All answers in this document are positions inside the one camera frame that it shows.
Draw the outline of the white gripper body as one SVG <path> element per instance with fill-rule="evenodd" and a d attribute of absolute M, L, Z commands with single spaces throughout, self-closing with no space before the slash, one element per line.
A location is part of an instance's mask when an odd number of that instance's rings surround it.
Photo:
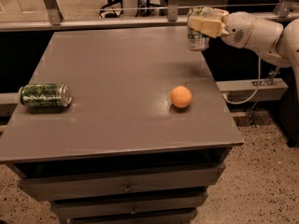
<path fill-rule="evenodd" d="M 228 34 L 221 37 L 222 41 L 235 48 L 244 48 L 254 22 L 255 17 L 247 12 L 229 14 L 225 23 Z"/>

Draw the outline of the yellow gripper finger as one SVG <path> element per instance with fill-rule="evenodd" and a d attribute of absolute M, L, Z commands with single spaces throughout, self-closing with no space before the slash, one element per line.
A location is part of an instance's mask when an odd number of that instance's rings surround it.
<path fill-rule="evenodd" d="M 214 7 L 196 7 L 195 17 L 203 20 L 223 21 L 229 14 L 227 10 Z"/>
<path fill-rule="evenodd" d="M 191 29 L 213 38 L 229 34 L 222 19 L 217 17 L 190 16 L 187 24 Z"/>

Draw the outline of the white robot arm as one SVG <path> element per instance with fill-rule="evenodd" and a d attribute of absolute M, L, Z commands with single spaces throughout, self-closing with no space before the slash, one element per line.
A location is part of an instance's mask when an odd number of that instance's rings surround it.
<path fill-rule="evenodd" d="M 299 20 L 282 24 L 247 12 L 229 13 L 213 7 L 192 7 L 188 11 L 187 27 L 190 50 L 205 50 L 210 38 L 220 37 L 228 46 L 253 51 L 258 60 L 258 79 L 253 94 L 246 100 L 234 102 L 224 93 L 225 102 L 241 105 L 249 102 L 262 86 L 261 61 L 280 68 L 291 67 L 295 82 L 299 78 Z"/>

